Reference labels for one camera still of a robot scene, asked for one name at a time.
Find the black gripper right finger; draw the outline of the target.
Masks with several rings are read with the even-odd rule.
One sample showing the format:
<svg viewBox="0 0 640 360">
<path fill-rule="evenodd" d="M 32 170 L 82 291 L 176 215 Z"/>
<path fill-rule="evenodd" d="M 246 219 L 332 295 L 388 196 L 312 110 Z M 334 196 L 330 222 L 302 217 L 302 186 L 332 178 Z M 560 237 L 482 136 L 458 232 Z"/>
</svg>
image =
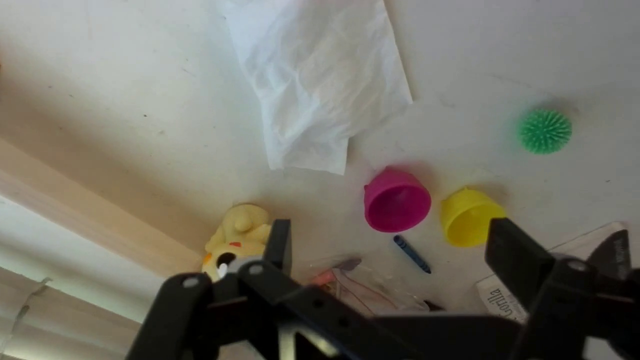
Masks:
<svg viewBox="0 0 640 360">
<path fill-rule="evenodd" d="M 487 264 L 528 312 L 515 360 L 583 360 L 601 339 L 640 360 L 640 282 L 630 235 L 617 230 L 586 259 L 553 254 L 511 219 L 495 219 Z"/>
</svg>

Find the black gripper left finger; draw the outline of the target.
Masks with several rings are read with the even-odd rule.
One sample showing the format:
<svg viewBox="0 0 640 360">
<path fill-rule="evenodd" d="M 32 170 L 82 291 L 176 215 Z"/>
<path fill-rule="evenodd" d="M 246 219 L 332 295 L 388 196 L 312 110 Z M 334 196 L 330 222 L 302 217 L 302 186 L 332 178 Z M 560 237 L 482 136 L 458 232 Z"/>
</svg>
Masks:
<svg viewBox="0 0 640 360">
<path fill-rule="evenodd" d="M 220 360 L 249 342 L 265 360 L 367 360 L 400 342 L 317 287 L 297 284 L 293 225 L 277 221 L 267 253 L 213 282 L 176 274 L 162 284 L 126 360 Z"/>
</svg>

